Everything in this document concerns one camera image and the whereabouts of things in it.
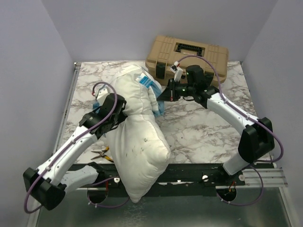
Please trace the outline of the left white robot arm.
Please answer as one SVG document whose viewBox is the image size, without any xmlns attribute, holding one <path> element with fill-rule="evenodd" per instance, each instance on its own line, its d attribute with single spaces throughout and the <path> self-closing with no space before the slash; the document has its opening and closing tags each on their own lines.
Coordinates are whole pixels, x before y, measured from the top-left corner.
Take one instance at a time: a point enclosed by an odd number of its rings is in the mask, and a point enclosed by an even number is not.
<svg viewBox="0 0 303 227">
<path fill-rule="evenodd" d="M 95 162 L 86 164 L 83 168 L 69 172 L 77 158 L 105 133 L 115 129 L 126 119 L 123 110 L 126 105 L 124 97 L 110 93 L 105 96 L 103 104 L 97 109 L 85 114 L 74 133 L 37 169 L 28 168 L 23 173 L 27 191 L 24 210 L 27 208 L 28 198 L 32 196 L 41 207 L 53 210 L 64 199 L 67 192 L 82 186 L 108 185 L 109 180 L 118 183 L 118 176 L 110 176 Z"/>
</svg>

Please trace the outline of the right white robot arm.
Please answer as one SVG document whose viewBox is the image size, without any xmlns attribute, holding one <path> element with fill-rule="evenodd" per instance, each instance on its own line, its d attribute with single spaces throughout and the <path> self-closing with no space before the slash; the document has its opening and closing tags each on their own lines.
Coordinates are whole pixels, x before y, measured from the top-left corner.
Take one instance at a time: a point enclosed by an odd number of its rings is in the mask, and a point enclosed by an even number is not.
<svg viewBox="0 0 303 227">
<path fill-rule="evenodd" d="M 205 109 L 220 115 L 241 136 L 237 154 L 224 162 L 222 170 L 217 174 L 221 184 L 230 184 L 236 173 L 273 150 L 275 144 L 272 123 L 268 118 L 250 116 L 220 94 L 218 88 L 209 86 L 200 66 L 191 65 L 186 68 L 186 83 L 180 81 L 182 69 L 179 63 L 175 63 L 170 69 L 175 76 L 168 80 L 167 87 L 157 97 L 158 101 L 176 102 L 181 97 L 191 96 L 193 101 Z"/>
</svg>

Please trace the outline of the white pillow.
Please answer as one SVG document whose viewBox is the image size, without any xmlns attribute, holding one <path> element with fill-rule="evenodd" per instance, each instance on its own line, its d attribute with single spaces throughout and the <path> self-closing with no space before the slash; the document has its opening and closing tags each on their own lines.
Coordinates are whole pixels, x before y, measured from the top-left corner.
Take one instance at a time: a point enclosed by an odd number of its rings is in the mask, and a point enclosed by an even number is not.
<svg viewBox="0 0 303 227">
<path fill-rule="evenodd" d="M 164 173 L 171 151 L 153 114 L 126 116 L 106 139 L 126 192 L 137 203 Z"/>
</svg>

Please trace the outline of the white pillowcase blue trim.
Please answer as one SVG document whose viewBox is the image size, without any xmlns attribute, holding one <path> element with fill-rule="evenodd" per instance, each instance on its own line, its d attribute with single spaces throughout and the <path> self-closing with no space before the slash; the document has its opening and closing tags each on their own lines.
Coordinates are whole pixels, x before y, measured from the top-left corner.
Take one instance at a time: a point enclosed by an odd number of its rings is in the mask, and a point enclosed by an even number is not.
<svg viewBox="0 0 303 227">
<path fill-rule="evenodd" d="M 160 117 L 164 114 L 164 102 L 157 101 L 162 93 L 161 85 L 145 68 L 130 65 L 117 73 L 109 84 L 126 100 L 126 115 L 153 114 Z"/>
</svg>

